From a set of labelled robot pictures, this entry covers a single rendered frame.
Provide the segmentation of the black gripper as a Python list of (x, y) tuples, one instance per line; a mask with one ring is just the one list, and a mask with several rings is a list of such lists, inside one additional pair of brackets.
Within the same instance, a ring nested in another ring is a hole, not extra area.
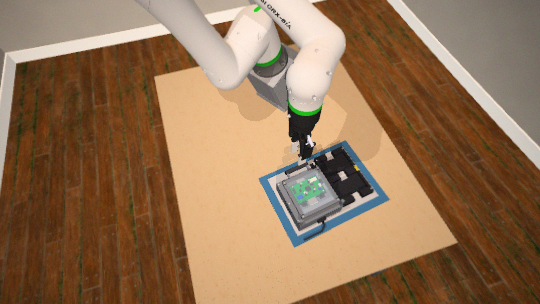
[[(315, 125), (307, 128), (295, 126), (289, 121), (289, 137), (291, 137), (291, 154), (295, 153), (299, 149), (300, 142), (300, 154), (298, 154), (298, 165), (306, 163), (306, 159), (311, 157), (316, 142), (311, 140), (311, 132)], [(302, 133), (302, 134), (301, 134)]]

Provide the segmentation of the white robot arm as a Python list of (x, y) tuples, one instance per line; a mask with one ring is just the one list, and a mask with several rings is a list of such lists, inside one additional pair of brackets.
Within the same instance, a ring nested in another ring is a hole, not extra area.
[(286, 117), (303, 128), (319, 121), (346, 39), (309, 0), (252, 0), (257, 5), (239, 11), (225, 40), (194, 0), (135, 1), (184, 46), (221, 90), (240, 86), (252, 69), (265, 78), (285, 69), (288, 53), (275, 21), (301, 49), (286, 74)]

